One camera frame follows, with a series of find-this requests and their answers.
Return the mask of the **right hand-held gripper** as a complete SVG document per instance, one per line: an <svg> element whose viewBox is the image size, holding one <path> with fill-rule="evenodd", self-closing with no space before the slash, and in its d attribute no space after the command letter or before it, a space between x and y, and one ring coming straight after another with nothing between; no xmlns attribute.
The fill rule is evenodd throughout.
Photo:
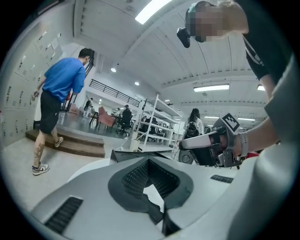
<svg viewBox="0 0 300 240"><path fill-rule="evenodd" d="M189 126L179 143L178 161L185 164L239 167L241 161L233 154L235 133L239 122L230 113L219 117L209 133L196 135L196 128Z"/></svg>

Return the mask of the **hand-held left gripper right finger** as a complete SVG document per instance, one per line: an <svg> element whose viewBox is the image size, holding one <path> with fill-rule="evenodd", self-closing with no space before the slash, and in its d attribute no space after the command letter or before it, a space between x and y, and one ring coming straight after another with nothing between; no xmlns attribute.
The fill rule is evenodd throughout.
<svg viewBox="0 0 300 240"><path fill-rule="evenodd" d="M153 186L162 198L163 210L149 201L149 216L153 223L162 222L162 234L169 236L181 228L171 220L168 211L183 206L194 190L194 183L186 173L149 158L149 186Z"/></svg>

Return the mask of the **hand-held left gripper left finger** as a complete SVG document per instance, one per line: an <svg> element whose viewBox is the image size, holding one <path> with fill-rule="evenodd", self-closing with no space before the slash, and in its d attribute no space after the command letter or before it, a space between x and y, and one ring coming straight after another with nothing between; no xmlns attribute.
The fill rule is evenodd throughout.
<svg viewBox="0 0 300 240"><path fill-rule="evenodd" d="M163 220L160 206L151 202L144 189L154 186L162 173L153 158L144 157L116 172L108 182L111 197L127 211L147 213L154 224Z"/></svg>

